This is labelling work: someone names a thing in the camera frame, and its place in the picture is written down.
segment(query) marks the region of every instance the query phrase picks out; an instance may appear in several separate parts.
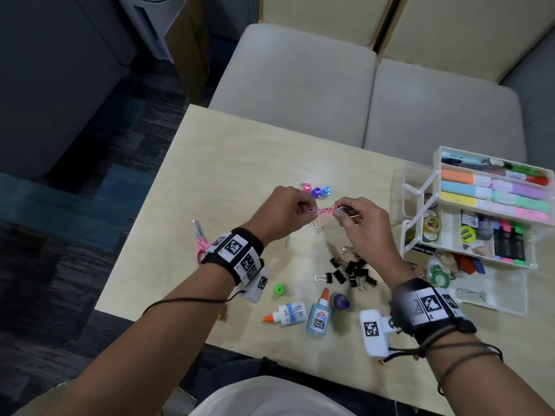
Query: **light wooden table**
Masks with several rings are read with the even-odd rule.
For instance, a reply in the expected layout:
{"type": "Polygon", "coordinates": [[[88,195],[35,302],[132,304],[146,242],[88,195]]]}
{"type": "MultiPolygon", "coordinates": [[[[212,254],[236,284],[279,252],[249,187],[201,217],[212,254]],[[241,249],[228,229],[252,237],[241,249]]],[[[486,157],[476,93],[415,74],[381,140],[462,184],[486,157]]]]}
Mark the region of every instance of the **light wooden table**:
{"type": "MultiPolygon", "coordinates": [[[[180,125],[129,238],[101,294],[96,309],[136,320],[197,267],[191,221],[198,219],[209,242],[244,223],[276,185],[331,186],[331,205],[342,196],[365,196],[388,209],[391,180],[405,161],[356,147],[237,118],[191,105],[180,125]]],[[[359,388],[440,414],[452,414],[425,361],[397,358],[380,367],[366,355],[358,312],[377,308],[389,313],[389,291],[378,278],[376,289],[360,292],[334,280],[331,292],[351,298],[350,311],[335,312],[323,339],[305,335],[305,325],[263,324],[278,305],[317,301],[325,282],[316,274],[332,271],[334,249],[349,242],[331,218],[322,233],[308,225],[291,235],[289,245],[269,245],[264,259],[271,272],[258,304],[241,298],[229,305],[229,319],[218,321],[207,342],[278,363],[343,385],[359,388]],[[272,290],[284,283],[287,294],[272,290]]],[[[483,341],[501,347],[506,362],[545,399],[555,404],[555,282],[553,243],[538,248],[541,269],[529,280],[527,318],[472,305],[464,312],[483,341]]],[[[413,345],[406,335],[392,335],[395,347],[413,345]]]]}

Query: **scissors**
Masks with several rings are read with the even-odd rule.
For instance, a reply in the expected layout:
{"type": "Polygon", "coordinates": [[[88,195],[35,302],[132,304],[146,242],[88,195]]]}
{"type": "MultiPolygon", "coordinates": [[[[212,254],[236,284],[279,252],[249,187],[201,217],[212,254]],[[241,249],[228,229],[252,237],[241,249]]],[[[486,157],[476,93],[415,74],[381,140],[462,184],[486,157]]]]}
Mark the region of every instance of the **scissors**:
{"type": "Polygon", "coordinates": [[[195,225],[195,232],[197,234],[197,264],[200,266],[200,262],[206,255],[206,250],[210,247],[210,244],[204,238],[199,221],[194,220],[193,224],[195,225]]]}

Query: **white shirt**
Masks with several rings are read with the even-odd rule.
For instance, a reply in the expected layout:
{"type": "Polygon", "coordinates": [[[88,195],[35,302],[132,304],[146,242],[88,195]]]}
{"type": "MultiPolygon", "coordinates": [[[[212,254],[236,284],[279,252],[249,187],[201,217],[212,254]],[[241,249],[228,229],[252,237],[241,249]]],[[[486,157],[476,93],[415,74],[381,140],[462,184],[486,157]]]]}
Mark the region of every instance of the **white shirt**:
{"type": "Polygon", "coordinates": [[[189,416],[355,416],[325,395],[281,378],[256,377],[212,393],[189,416]]]}

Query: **blue push pin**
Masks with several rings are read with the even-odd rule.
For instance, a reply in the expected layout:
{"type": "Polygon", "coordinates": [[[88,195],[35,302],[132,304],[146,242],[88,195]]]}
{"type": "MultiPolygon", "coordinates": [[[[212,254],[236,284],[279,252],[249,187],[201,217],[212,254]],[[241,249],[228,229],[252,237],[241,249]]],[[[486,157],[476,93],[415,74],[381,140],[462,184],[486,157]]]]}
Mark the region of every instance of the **blue push pin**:
{"type": "Polygon", "coordinates": [[[316,187],[310,192],[310,194],[312,194],[312,196],[314,198],[318,198],[318,197],[320,197],[320,195],[322,195],[322,190],[320,188],[316,187]]]}

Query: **screw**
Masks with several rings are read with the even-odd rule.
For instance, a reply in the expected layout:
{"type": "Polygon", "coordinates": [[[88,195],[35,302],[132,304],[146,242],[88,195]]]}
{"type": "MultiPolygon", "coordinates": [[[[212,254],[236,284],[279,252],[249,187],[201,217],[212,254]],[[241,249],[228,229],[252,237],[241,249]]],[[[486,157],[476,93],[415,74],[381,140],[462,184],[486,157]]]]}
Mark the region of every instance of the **screw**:
{"type": "Polygon", "coordinates": [[[486,301],[486,293],[484,291],[469,291],[468,289],[461,289],[460,287],[457,287],[457,292],[467,292],[468,294],[475,294],[478,295],[478,297],[484,302],[486,301]]]}

